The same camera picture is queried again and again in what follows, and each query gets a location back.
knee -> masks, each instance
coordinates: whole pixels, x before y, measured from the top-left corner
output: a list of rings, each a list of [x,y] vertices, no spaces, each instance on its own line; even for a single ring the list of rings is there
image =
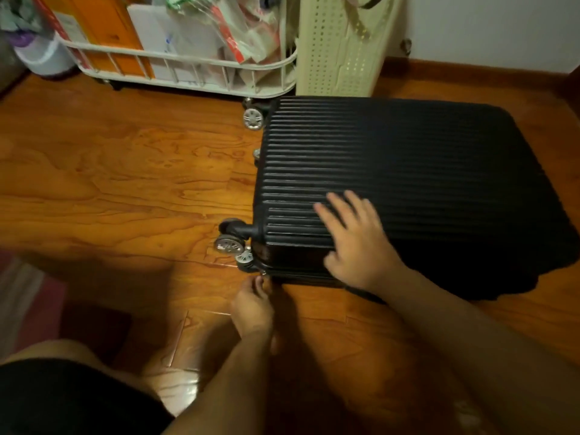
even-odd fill
[[[68,339],[47,340],[12,354],[2,363],[10,363],[29,358],[60,358],[89,365],[95,368],[103,366],[97,356],[85,345]]]

perforated plastic basket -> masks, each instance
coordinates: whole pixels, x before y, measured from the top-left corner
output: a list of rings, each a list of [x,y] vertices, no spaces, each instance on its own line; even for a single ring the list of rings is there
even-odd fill
[[[352,2],[301,0],[297,95],[372,94],[402,0]]]

wooden floor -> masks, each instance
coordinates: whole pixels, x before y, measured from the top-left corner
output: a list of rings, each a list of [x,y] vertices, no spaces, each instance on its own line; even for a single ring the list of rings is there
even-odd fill
[[[546,91],[382,79],[376,94],[507,109],[580,228],[580,126]],[[69,297],[133,315],[115,365],[173,412],[235,343],[245,277],[212,250],[224,218],[252,220],[260,133],[238,100],[34,76],[0,102],[0,247],[69,282]],[[344,291],[274,296],[268,433],[463,433],[445,362],[388,307]],[[580,266],[481,308],[580,364]]]

ribbed suitcase shell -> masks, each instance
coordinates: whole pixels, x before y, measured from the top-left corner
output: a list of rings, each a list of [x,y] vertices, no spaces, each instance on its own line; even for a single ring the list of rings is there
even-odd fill
[[[532,289],[576,261],[580,240],[511,116],[490,105],[280,98],[254,196],[258,267],[330,276],[333,247],[312,204],[352,189],[376,206],[403,261],[467,299]]]

